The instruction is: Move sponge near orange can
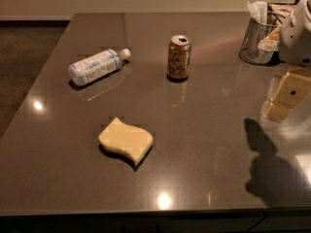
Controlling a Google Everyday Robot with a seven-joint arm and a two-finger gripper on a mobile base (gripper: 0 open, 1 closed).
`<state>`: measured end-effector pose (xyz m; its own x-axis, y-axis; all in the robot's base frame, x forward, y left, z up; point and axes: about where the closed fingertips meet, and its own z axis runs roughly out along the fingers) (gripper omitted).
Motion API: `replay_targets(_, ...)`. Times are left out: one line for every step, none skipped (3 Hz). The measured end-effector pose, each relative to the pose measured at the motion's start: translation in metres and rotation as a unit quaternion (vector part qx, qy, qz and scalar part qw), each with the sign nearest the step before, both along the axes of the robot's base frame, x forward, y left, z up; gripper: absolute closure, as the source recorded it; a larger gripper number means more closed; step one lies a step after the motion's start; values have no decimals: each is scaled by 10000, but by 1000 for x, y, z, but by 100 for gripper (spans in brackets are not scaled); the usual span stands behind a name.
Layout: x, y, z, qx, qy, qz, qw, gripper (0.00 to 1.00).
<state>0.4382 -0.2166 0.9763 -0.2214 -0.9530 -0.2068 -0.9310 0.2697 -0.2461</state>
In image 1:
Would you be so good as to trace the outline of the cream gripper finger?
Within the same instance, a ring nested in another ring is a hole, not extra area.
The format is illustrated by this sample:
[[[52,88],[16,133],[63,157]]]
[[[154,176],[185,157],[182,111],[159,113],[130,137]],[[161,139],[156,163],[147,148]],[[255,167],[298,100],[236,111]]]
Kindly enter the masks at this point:
[[[275,75],[267,90],[261,115],[270,121],[283,121],[311,93],[311,70],[291,69]]]
[[[258,48],[264,51],[277,51],[279,49],[280,26],[263,28],[260,31]]]

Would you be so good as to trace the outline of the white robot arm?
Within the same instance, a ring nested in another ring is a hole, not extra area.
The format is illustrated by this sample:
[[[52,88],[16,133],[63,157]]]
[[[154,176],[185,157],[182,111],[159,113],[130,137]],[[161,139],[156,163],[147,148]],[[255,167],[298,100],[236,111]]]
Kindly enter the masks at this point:
[[[311,93],[311,0],[299,0],[283,23],[263,38],[260,50],[278,51],[291,65],[283,76],[275,76],[261,114],[281,122]]]

